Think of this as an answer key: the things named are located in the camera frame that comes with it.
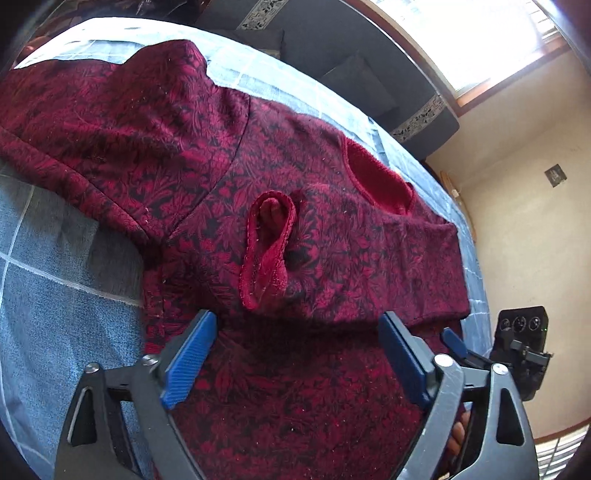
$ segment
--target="patterned trim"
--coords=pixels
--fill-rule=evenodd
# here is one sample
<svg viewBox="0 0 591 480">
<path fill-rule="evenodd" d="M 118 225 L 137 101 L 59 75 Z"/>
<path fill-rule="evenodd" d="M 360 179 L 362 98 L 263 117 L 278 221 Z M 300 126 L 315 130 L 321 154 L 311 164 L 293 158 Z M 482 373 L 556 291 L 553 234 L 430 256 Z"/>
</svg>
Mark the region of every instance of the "patterned trim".
<svg viewBox="0 0 591 480">
<path fill-rule="evenodd" d="M 258 0 L 237 30 L 263 30 L 288 0 Z"/>
<path fill-rule="evenodd" d="M 281 60 L 281 52 L 279 50 L 269 50 L 268 48 L 258 48 L 257 50 L 266 53 L 274 59 Z"/>
<path fill-rule="evenodd" d="M 398 128 L 392 130 L 390 135 L 399 143 L 404 143 L 427 128 L 445 109 L 445 101 L 436 93 L 417 113 Z"/>
</svg>

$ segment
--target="black metal bracket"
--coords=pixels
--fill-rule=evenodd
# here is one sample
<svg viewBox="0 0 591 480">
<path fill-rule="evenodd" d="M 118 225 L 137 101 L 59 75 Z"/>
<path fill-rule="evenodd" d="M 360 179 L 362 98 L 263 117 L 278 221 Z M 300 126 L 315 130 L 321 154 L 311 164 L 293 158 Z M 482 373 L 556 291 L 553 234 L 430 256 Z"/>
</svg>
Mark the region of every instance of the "black metal bracket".
<svg viewBox="0 0 591 480">
<path fill-rule="evenodd" d="M 537 477 L 531 429 L 507 366 L 484 359 L 485 368 L 471 368 L 450 355 L 434 355 L 393 312 L 380 318 L 378 333 L 405 394 L 426 412 L 393 480 L 434 477 L 462 401 L 474 408 L 452 478 Z M 121 413 L 121 401 L 132 401 L 160 478 L 205 480 L 170 410 L 187 397 L 215 335 L 215 316 L 202 310 L 160 356 L 144 355 L 132 367 L 112 370 L 88 364 L 64 423 L 55 479 L 141 480 Z M 458 349 L 470 365 L 478 360 Z"/>
</svg>

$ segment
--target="black device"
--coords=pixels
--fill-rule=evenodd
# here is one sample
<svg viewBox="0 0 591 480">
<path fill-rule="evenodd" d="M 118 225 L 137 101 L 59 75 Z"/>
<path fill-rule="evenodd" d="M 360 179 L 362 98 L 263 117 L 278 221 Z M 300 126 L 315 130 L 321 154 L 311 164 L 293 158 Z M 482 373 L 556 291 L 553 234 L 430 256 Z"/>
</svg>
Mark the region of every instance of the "black device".
<svg viewBox="0 0 591 480">
<path fill-rule="evenodd" d="M 393 312 L 382 315 L 378 333 L 405 395 L 425 412 L 421 429 L 392 479 L 434 478 L 462 401 L 474 406 L 452 478 L 537 478 L 530 425 L 507 366 L 470 352 L 450 329 L 442 333 L 451 345 L 450 355 L 435 355 Z M 204 480 L 170 410 L 188 396 L 216 334 L 215 315 L 202 310 L 160 355 L 144 355 L 132 367 L 108 370 L 89 363 L 64 422 L 55 480 L 142 478 L 121 401 L 133 402 L 161 479 Z"/>
<path fill-rule="evenodd" d="M 548 315 L 543 306 L 501 310 L 491 360 L 511 366 L 522 401 L 541 388 L 551 353 L 544 352 Z"/>
</svg>

